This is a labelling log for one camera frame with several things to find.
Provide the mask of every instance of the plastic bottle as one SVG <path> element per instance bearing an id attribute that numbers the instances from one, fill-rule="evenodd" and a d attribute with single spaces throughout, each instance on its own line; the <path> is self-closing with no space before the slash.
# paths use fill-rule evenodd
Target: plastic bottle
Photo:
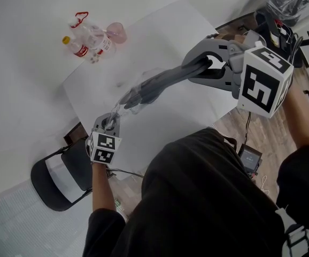
<path id="1" fill-rule="evenodd" d="M 74 55 L 83 57 L 92 64 L 99 61 L 99 56 L 95 52 L 91 52 L 87 46 L 78 40 L 71 39 L 69 36 L 64 36 L 62 43 L 66 45 Z"/>
<path id="2" fill-rule="evenodd" d="M 116 52 L 115 43 L 100 27 L 85 20 L 87 16 L 88 12 L 78 12 L 69 20 L 68 24 L 73 34 L 101 58 L 112 57 Z"/>

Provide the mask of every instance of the forearm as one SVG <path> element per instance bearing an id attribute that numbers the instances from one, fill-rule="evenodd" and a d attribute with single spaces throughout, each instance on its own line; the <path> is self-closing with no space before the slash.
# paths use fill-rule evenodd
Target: forearm
<path id="1" fill-rule="evenodd" d="M 115 209 L 114 197 L 108 182 L 106 166 L 92 164 L 92 209 Z"/>
<path id="2" fill-rule="evenodd" d="M 309 145 L 309 101 L 296 82 L 292 83 L 283 108 L 297 148 Z"/>

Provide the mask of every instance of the white table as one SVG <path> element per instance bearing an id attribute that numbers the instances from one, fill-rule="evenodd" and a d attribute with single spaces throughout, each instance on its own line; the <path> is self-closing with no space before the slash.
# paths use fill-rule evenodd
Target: white table
<path id="1" fill-rule="evenodd" d="M 110 112 L 143 72 L 171 69 L 216 30 L 187 2 L 177 1 L 126 29 L 127 42 L 111 59 L 84 62 L 65 81 L 67 96 L 87 133 L 98 116 Z M 167 143 L 212 125 L 236 107 L 230 92 L 175 84 L 137 115 L 121 118 L 121 146 L 112 168 L 139 171 Z M 124 179 L 128 174 L 118 172 Z"/>

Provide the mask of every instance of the wooden floor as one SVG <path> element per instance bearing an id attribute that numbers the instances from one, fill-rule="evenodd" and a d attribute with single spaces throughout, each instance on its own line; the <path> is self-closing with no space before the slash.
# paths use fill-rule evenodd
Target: wooden floor
<path id="1" fill-rule="evenodd" d="M 253 16 L 248 16 L 220 28 L 218 32 L 243 34 L 244 31 L 238 30 L 238 27 L 242 24 L 245 24 L 248 28 L 255 28 Z M 309 79 L 304 67 L 295 69 L 293 77 L 301 89 L 309 90 Z M 221 133 L 235 138 L 238 141 L 238 148 L 240 148 L 245 139 L 247 119 L 248 112 L 235 108 L 214 124 Z M 252 114 L 247 145 L 263 153 L 258 176 L 254 177 L 254 180 L 257 186 L 261 187 L 261 179 L 266 175 L 267 180 L 264 189 L 269 190 L 268 196 L 276 201 L 279 191 L 276 184 L 279 167 L 283 160 L 296 150 L 282 108 L 279 108 L 271 119 Z M 136 176 L 129 176 L 122 181 L 115 177 L 110 179 L 114 197 L 121 202 L 126 215 L 129 215 L 141 200 L 141 183 L 142 179 Z"/>

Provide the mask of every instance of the yellow bottle cap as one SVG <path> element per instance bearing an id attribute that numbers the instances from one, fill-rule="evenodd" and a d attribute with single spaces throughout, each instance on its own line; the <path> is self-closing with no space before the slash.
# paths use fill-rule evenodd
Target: yellow bottle cap
<path id="1" fill-rule="evenodd" d="M 63 39 L 62 39 L 62 43 L 64 45 L 67 45 L 67 44 L 69 44 L 69 42 L 70 42 L 70 37 L 69 36 L 64 36 Z"/>

